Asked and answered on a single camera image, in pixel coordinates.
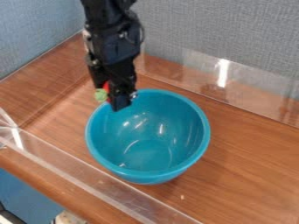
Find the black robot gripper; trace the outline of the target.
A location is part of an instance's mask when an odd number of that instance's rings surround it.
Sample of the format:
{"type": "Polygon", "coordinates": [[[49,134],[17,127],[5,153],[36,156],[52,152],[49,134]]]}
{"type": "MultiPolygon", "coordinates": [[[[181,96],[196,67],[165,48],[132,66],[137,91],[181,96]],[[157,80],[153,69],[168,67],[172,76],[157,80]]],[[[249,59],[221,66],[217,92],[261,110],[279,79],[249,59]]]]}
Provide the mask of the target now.
{"type": "Polygon", "coordinates": [[[142,43],[142,26],[134,20],[114,24],[86,21],[82,30],[85,61],[94,88],[108,81],[108,99],[117,112],[136,95],[134,59],[142,43]]]}

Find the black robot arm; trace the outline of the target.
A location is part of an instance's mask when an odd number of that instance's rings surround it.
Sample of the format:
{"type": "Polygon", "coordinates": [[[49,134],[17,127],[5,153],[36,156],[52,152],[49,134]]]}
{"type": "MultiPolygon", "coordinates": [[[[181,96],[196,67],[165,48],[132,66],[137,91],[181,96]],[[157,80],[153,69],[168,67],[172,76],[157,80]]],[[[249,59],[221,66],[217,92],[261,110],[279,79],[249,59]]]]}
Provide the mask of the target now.
{"type": "Polygon", "coordinates": [[[136,0],[80,0],[85,14],[85,62],[94,88],[108,86],[114,111],[128,107],[136,94],[134,59],[145,32],[130,6],[136,0]]]}

